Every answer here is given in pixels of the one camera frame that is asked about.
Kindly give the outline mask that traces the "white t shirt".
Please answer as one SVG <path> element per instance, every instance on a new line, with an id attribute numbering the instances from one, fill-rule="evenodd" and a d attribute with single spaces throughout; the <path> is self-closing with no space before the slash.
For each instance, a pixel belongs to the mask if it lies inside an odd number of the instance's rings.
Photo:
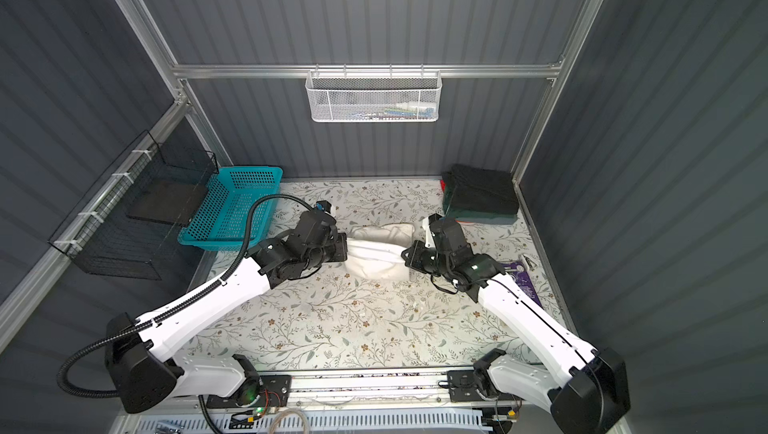
<path id="1" fill-rule="evenodd" d="M 346 271 L 370 281 L 408 281 L 410 269 L 402 252 L 412 246 L 414 233 L 409 223 L 352 228 L 347 234 Z"/>

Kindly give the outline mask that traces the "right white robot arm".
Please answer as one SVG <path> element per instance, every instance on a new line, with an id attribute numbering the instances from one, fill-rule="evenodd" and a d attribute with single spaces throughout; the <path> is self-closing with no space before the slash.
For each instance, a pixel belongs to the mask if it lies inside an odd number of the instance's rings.
<path id="1" fill-rule="evenodd" d="M 433 214 L 426 238 L 401 257 L 406 267 L 448 281 L 512 329 L 541 362 L 535 367 L 494 348 L 457 389 L 483 399 L 504 395 L 550 412 L 564 433 L 607 433 L 631 408 L 624 359 L 573 334 L 531 299 L 493 257 L 473 251 L 459 222 Z"/>

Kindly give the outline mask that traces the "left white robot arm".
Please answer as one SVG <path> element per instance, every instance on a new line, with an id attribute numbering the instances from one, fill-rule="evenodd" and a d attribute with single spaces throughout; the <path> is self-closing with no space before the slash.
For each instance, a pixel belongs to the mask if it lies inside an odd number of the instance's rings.
<path id="1" fill-rule="evenodd" d="M 236 307 L 286 281 L 313 275 L 323 264 L 347 258 L 346 236 L 327 201 L 303 212 L 283 237 L 250 247 L 233 273 L 223 273 L 183 297 L 132 320 L 108 325 L 110 335 L 143 322 L 148 328 L 105 349 L 105 366 L 126 412 L 144 412 L 168 398 L 216 396 L 241 406 L 257 402 L 260 378 L 244 356 L 195 361 L 182 348 Z"/>

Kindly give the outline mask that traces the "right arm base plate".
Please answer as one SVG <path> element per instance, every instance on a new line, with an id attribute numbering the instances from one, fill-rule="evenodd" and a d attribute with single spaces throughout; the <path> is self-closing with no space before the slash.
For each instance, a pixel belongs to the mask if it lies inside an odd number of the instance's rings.
<path id="1" fill-rule="evenodd" d="M 448 391 L 454 403 L 468 402 L 522 402 L 523 399 L 508 393 L 500 393 L 488 387 L 483 389 L 472 369 L 449 370 L 438 386 Z"/>

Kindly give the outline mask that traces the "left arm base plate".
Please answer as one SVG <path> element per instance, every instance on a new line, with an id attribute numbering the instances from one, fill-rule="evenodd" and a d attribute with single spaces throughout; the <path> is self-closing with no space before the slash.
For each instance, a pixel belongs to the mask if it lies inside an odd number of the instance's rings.
<path id="1" fill-rule="evenodd" d="M 211 395 L 208 409 L 266 409 L 286 407 L 293 378 L 289 375 L 261 375 L 258 380 L 247 378 L 229 397 Z"/>

